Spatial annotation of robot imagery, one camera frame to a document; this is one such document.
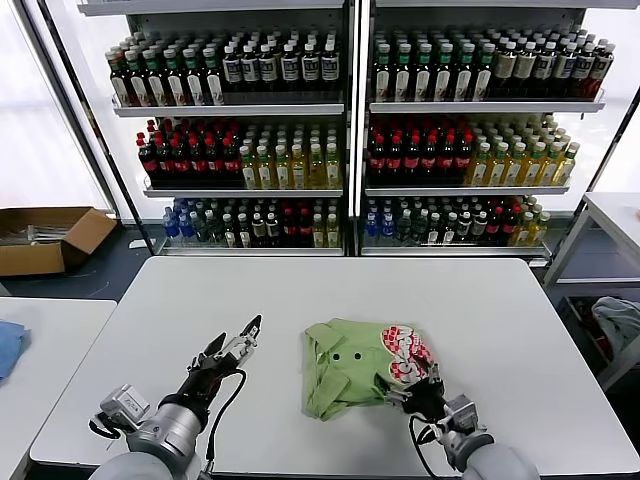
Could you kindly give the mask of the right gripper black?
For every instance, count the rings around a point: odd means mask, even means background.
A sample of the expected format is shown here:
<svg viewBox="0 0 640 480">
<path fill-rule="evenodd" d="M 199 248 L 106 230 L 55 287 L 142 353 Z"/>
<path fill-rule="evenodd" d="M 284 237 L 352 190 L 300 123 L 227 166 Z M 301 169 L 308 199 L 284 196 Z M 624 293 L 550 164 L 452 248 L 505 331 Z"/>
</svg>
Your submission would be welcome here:
<svg viewBox="0 0 640 480">
<path fill-rule="evenodd" d="M 404 391 L 389 390 L 384 394 L 386 403 L 402 407 L 406 414 L 420 414 L 425 419 L 441 419 L 445 416 L 445 387 L 440 376 L 439 364 L 427 368 L 428 382 L 417 382 Z"/>
</svg>

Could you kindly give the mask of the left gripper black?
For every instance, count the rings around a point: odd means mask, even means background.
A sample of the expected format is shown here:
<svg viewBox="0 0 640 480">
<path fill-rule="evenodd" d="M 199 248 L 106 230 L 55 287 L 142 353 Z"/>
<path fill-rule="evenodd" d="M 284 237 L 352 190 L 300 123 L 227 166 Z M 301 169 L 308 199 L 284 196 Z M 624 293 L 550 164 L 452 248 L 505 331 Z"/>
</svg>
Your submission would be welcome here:
<svg viewBox="0 0 640 480">
<path fill-rule="evenodd" d="M 225 346 L 225 332 L 213 339 L 193 358 L 186 380 L 176 393 L 164 397 L 164 404 L 185 407 L 194 414 L 208 414 L 222 381 L 239 374 L 238 365 L 244 365 L 257 348 L 261 323 L 262 316 L 258 314 Z M 221 350 L 222 359 L 216 360 Z"/>
</svg>

